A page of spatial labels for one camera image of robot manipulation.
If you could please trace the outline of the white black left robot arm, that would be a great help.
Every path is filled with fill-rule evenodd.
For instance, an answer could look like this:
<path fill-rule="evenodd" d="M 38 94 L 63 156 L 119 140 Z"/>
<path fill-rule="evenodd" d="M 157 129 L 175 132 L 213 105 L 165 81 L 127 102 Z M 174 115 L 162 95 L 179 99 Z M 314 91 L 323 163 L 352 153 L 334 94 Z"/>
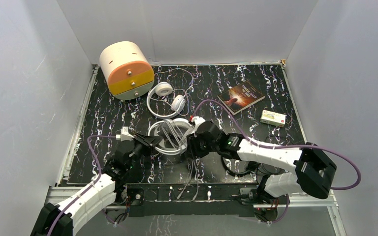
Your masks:
<path fill-rule="evenodd" d="M 150 156 L 163 138 L 135 133 L 117 135 L 116 139 L 115 151 L 104 167 L 98 169 L 96 179 L 57 204 L 45 204 L 31 235 L 74 236 L 108 205 L 121 205 L 126 201 L 124 185 L 133 164 L 141 157 Z"/>

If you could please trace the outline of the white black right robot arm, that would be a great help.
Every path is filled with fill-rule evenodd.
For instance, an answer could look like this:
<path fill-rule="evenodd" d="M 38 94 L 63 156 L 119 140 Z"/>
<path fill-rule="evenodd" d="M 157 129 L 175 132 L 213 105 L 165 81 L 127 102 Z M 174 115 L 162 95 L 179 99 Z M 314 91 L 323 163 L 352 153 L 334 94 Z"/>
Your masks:
<path fill-rule="evenodd" d="M 258 199 L 271 203 L 291 193 L 306 193 L 326 199 L 337 170 L 336 164 L 315 145 L 280 146 L 245 138 L 242 134 L 219 129 L 211 121 L 193 117 L 194 131 L 187 136 L 187 153 L 202 158 L 215 152 L 225 159 L 257 162 L 286 171 L 263 177 L 257 188 Z"/>

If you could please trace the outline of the large white over-ear headphones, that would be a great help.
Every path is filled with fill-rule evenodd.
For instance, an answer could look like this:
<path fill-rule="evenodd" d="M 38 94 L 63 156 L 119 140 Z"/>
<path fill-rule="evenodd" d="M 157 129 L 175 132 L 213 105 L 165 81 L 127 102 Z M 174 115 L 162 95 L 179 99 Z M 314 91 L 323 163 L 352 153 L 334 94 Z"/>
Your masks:
<path fill-rule="evenodd" d="M 188 148 L 188 135 L 193 134 L 194 126 L 186 119 L 164 119 L 151 125 L 149 136 L 160 136 L 163 140 L 155 150 L 166 155 L 180 155 Z"/>

